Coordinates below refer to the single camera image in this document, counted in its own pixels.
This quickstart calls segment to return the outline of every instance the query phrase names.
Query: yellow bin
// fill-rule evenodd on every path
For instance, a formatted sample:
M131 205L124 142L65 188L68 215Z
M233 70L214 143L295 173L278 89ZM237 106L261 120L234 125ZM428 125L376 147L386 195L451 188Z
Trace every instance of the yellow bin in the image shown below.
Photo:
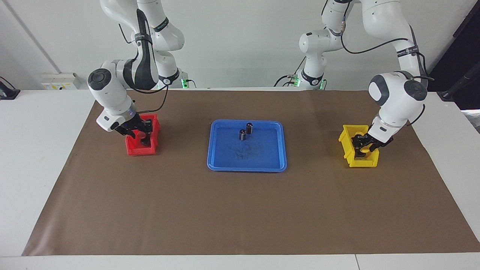
M374 168L377 167L378 156L380 154L378 149L373 152L368 152L367 155L360 159L355 159L355 149L353 148L352 138L357 134L365 135L368 132L367 125L343 125L343 132L338 139L342 143L345 158L351 168Z

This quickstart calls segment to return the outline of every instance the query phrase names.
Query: black strap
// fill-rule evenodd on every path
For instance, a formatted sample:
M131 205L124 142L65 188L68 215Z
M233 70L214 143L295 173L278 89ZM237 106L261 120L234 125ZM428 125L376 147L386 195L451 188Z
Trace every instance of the black strap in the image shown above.
M415 45L415 46L410 47L410 48L407 48L407 49L405 49L405 50L401 50L401 51L396 52L396 55L397 55L398 57L402 57L402 56L405 56L405 55L417 53L417 52L419 52L419 51L420 51L420 50L419 50L418 45Z
M160 32L160 31L162 31L165 27L167 27L167 25L168 25L169 22L170 22L170 21L169 21L168 18L166 17L165 20L164 20L161 24L159 24L157 27L155 27L153 30L154 30L156 33L158 33L158 32Z
M324 77L323 75L318 78L310 77L305 73L304 69L302 69L301 71L301 76L305 81L309 82L311 86L317 86L322 81L322 78Z
M142 33L135 34L135 42L139 42L141 40L145 40L146 42L152 44L152 37L150 35Z
M172 76L170 77L162 77L162 76L158 76L158 78L160 79L160 81L163 82L163 84L165 84L166 86L170 86L172 85L172 83L178 79L178 77L180 77L180 70L177 68L177 72L175 72L175 74L173 74Z

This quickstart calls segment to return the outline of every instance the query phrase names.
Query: blue tray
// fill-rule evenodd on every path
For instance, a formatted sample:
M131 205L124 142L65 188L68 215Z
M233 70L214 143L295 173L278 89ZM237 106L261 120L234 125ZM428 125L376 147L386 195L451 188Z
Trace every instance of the blue tray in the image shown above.
M239 140L240 129L253 124L251 135ZM214 171L283 172L287 155L283 126L275 121L216 120L210 130L207 165Z

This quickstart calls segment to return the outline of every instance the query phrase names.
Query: black cable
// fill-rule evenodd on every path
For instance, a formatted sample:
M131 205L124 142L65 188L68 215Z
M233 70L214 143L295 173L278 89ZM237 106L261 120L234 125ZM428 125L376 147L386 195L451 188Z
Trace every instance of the black cable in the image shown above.
M297 69L295 70L295 72L293 74L297 74L298 70L300 69L301 65L303 64L303 62L305 62L305 59L307 59L307 57L303 57L303 60L300 62L300 65L297 67Z
M138 113L146 113L146 112L156 112L156 111L159 111L163 108L163 105L165 105L165 100L167 100L167 94L168 94L168 86L167 87L167 90L165 91L165 97L163 98L163 102L162 102L162 105L160 105L160 107L156 110L143 110L143 111L139 111Z
M120 31L121 31L121 34L122 34L122 36L123 36L123 39L125 40L125 42L127 42L127 44L130 44L130 43L134 42L134 40L132 40L132 41L128 41L128 40L127 40L127 38L126 38L126 36L125 36L125 33L123 32L123 29L122 29L122 27L121 27L121 25L120 25L120 24L119 24L119 27L120 27Z
M425 79L425 80L429 80L429 81L432 81L432 82L435 81L435 79L433 79L432 77L428 77L428 76L413 76L412 79Z
M5 79L4 77L0 76L0 79L4 80L6 83L10 84L10 86L13 88L13 89L16 89L13 84L11 84L7 79Z
M395 71L395 72L402 73L407 80L410 80L410 79L411 79L410 77L407 76L407 74L406 74L405 72L403 72L403 71L401 71L401 70L397 70L397 71Z
M195 88L197 88L197 84L195 83L194 80L186 80L186 82L193 82L193 85L195 85Z
M132 87L132 90L135 91L135 92L141 93L141 94L155 94L155 93L158 93L158 92L162 91L162 90L165 89L165 88L168 89L168 85L162 87L162 88L159 89L159 90L155 90L155 91L152 91L152 92L144 92L144 91L139 90L139 89L134 88L134 87Z
M411 126L411 125L415 124L415 122L416 122L418 119L420 119L420 117L423 115L424 112L425 112L425 104L423 105L423 109L421 110L421 113L418 115L418 117L417 117L415 120L413 120L413 122L411 122L410 124L408 124L408 125L406 125L406 126Z
M365 52L369 52L371 50L374 50L374 49L377 49L377 48L380 48L381 46L384 46L384 45L387 45L389 43L392 43L392 42L395 42L395 41L399 41L399 40L406 40L408 41L407 38L404 38L404 37L400 37L400 38L395 38L395 39L392 39L390 41L387 41L387 42L384 42L378 46L375 46L373 48L370 48L370 49L366 49L366 50L363 50L363 51L350 51L347 49L347 47L345 47L345 44L343 43L343 35L340 36L340 41L342 42L342 46L343 48L348 52L348 53L351 53L351 54L361 54L361 53L365 53Z
M135 60L137 60L138 55L139 55L139 52L138 52L138 50L137 50L137 55L135 55L135 58L132 59L132 63L133 63Z
M417 54L420 55L423 58L423 69L425 71L425 74L427 76L429 76L428 72L427 72L427 64L426 64L426 60L425 60L425 55L423 55L421 52L417 52Z
M325 8L327 7L328 0L325 0L324 8L322 9L322 15L324 14Z
M306 57L306 56L305 56L305 57L303 57L302 61L300 62L300 65L297 67L297 69L295 70L295 72L293 73L293 75L297 74L297 71L300 69L300 67L301 67L301 65L303 64L303 62L305 62L305 59L307 59L307 57Z
M277 82L275 83L275 85L273 85L273 87L276 87L276 85L278 85L278 83L285 78L288 78L288 75L280 77L280 79L277 80Z
M343 16L344 16L344 17L347 16L347 11L348 11L348 8L350 7L350 3L351 3L351 2L348 2L347 8L345 9L345 12L343 13Z

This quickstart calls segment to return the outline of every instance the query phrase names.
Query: electrical socket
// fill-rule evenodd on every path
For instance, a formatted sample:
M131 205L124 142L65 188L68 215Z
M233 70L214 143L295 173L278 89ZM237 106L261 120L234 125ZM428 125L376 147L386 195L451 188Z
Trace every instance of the electrical socket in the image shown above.
M43 73L42 86L45 90L77 90L81 82L75 73Z

